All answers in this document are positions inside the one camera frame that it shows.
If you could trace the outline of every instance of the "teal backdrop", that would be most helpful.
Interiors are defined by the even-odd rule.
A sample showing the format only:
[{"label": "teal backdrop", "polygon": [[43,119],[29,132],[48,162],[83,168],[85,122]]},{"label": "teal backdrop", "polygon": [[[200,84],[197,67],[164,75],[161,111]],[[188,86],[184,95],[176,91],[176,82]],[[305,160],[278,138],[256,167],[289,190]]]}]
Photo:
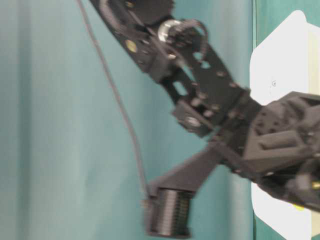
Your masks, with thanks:
[{"label": "teal backdrop", "polygon": [[[151,180],[206,143],[176,123],[165,91],[83,2]],[[234,79],[249,85],[250,0],[177,0],[173,14],[203,21]],[[142,226],[132,144],[76,1],[2,0],[0,23],[0,239],[154,239]],[[249,182],[218,167],[189,225],[194,240],[253,239]]]}]

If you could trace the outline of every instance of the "screw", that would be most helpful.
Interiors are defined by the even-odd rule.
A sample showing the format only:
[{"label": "screw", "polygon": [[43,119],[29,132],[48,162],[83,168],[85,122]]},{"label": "screw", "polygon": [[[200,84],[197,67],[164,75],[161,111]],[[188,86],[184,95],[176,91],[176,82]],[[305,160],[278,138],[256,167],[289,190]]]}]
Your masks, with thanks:
[{"label": "screw", "polygon": [[312,189],[313,190],[320,190],[320,181],[314,181],[312,183]]},{"label": "screw", "polygon": [[225,77],[227,74],[226,74],[224,71],[217,71],[217,72],[216,72],[216,75],[217,75],[219,78],[223,78],[223,77]]},{"label": "screw", "polygon": [[201,126],[201,123],[199,122],[198,119],[188,116],[186,119],[186,122],[189,123],[192,127],[198,128]]},{"label": "screw", "polygon": [[133,8],[135,5],[132,3],[132,2],[130,2],[130,1],[126,1],[125,2],[125,5],[128,7],[128,8]]},{"label": "screw", "polygon": [[143,44],[145,44],[145,45],[149,45],[149,44],[150,44],[150,42],[149,42],[148,40],[146,40],[146,39],[143,39],[141,42],[142,42]]}]

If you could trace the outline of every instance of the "cable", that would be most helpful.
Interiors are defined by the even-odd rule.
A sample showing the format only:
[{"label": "cable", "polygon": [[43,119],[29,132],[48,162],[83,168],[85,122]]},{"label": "cable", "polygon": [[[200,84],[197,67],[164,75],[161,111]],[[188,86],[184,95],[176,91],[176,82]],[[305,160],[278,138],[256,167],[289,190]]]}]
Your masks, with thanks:
[{"label": "cable", "polygon": [[150,195],[149,195],[149,190],[148,190],[148,185],[147,185],[147,181],[146,181],[146,177],[145,177],[145,171],[144,171],[144,168],[143,168],[143,161],[142,161],[142,154],[141,154],[141,149],[140,149],[140,145],[139,145],[139,141],[138,141],[138,138],[137,138],[137,135],[135,133],[135,129],[130,121],[130,118],[128,116],[128,113],[125,109],[125,106],[123,104],[123,101],[121,99],[121,96],[119,94],[119,91],[115,85],[115,82],[111,76],[111,73],[110,73],[110,70],[108,68],[108,64],[107,64],[107,61],[104,57],[104,54],[101,50],[101,47],[97,41],[97,38],[95,37],[94,35],[94,32],[92,30],[92,27],[91,27],[91,24],[90,24],[90,21],[89,21],[89,18],[88,18],[88,15],[87,15],[87,12],[85,10],[85,7],[82,3],[81,0],[76,0],[77,3],[78,3],[78,6],[80,8],[80,11],[81,11],[81,14],[82,14],[82,18],[83,18],[83,21],[84,21],[84,24],[85,24],[85,27],[86,27],[86,30],[91,38],[91,41],[96,49],[96,52],[100,58],[100,61],[101,61],[101,64],[102,64],[102,67],[103,67],[103,71],[104,71],[104,74],[105,74],[105,77],[106,79],[108,80],[110,86],[111,86],[111,89],[112,89],[112,92],[113,92],[113,95],[114,95],[114,98],[117,102],[117,106],[121,112],[121,115],[123,117],[123,120],[125,122],[125,125],[129,131],[129,134],[130,134],[130,137],[131,137],[131,140],[132,140],[132,144],[133,144],[133,148],[134,148],[134,154],[135,154],[135,159],[136,159],[136,165],[137,165],[137,169],[138,169],[138,176],[139,176],[139,181],[140,181],[140,187],[141,187],[141,190],[142,192],[144,193],[145,195],[145,198],[146,199],[149,199]]},{"label": "cable", "polygon": [[208,38],[209,38],[209,33],[207,31],[207,28],[205,25],[196,20],[196,19],[186,19],[181,22],[181,24],[176,25],[172,28],[172,31],[170,31],[170,36],[175,38],[177,35],[183,33],[187,29],[195,28],[198,27],[203,30],[204,36],[202,37],[202,44],[200,48],[200,53],[202,54],[202,57],[200,61],[204,61],[207,53],[208,53]]},{"label": "cable", "polygon": [[110,0],[100,0],[99,8],[107,22],[114,28],[114,30],[126,36],[127,27],[121,24],[119,19],[115,16],[114,12],[110,8]]}]

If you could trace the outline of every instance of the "black robotic arm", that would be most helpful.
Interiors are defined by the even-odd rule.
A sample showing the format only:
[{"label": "black robotic arm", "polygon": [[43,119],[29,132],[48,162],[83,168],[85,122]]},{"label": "black robotic arm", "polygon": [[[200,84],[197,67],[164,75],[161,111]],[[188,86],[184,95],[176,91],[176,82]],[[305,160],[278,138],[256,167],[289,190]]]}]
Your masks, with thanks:
[{"label": "black robotic arm", "polygon": [[149,184],[148,234],[188,238],[190,201],[218,164],[320,212],[319,96],[292,92],[261,106],[232,80],[205,26],[171,16],[173,0],[90,1],[141,71],[167,91],[179,124],[211,136],[203,151]]}]

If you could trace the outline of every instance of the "hole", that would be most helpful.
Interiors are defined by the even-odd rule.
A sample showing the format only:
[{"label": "hole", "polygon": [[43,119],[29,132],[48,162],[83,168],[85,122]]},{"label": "hole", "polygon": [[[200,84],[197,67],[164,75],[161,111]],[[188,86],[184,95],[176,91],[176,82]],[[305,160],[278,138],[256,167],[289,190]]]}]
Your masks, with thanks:
[{"label": "hole", "polygon": [[263,128],[263,127],[265,126],[265,124],[261,121],[261,122],[259,122],[259,123],[257,124],[257,126],[258,126],[259,128]]},{"label": "hole", "polygon": [[200,61],[200,59],[202,57],[202,54],[200,52],[196,51],[196,52],[193,53],[193,56],[194,56],[195,59]]},{"label": "hole", "polygon": [[181,82],[179,81],[175,81],[173,83],[175,89],[177,90],[177,92],[181,95],[181,96],[185,96],[187,95],[187,91],[185,89],[185,87],[181,84]]},{"label": "hole", "polygon": [[207,61],[202,61],[201,68],[203,69],[209,69],[211,66]]}]

